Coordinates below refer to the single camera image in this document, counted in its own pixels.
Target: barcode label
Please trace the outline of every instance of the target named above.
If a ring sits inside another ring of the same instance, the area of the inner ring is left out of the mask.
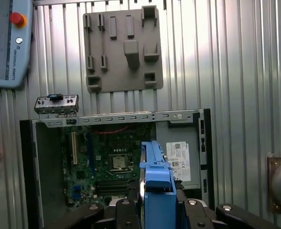
[[[174,178],[190,181],[189,145],[186,142],[166,143],[167,157],[173,168]]]

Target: red cable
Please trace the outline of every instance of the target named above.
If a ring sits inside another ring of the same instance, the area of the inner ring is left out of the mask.
[[[101,132],[100,131],[92,131],[92,132],[95,133],[95,134],[98,134],[98,135],[112,135],[112,134],[116,134],[118,132],[121,132],[123,130],[126,130],[128,128],[129,128],[129,126],[126,126],[124,128],[121,128],[119,130],[114,130],[114,131],[101,131]]]

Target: metal wall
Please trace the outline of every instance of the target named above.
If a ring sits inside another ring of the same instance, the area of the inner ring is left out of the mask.
[[[30,74],[21,89],[0,90],[0,229],[27,228],[19,120],[38,118],[36,98],[51,93],[79,94],[79,115],[211,108],[216,202],[281,226],[266,188],[266,156],[281,155],[281,0],[167,0],[167,10],[152,0],[164,88],[89,94],[82,15],[149,4],[135,2],[34,2]]]

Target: red emergency stop button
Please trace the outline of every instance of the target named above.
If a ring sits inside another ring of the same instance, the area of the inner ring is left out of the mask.
[[[20,13],[13,12],[10,15],[10,21],[16,26],[23,26],[25,23],[25,18]]]

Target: motherboard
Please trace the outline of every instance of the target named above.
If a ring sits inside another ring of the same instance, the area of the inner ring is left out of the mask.
[[[155,123],[62,129],[64,194],[68,211],[88,202],[124,198],[140,177],[141,142],[156,139]]]

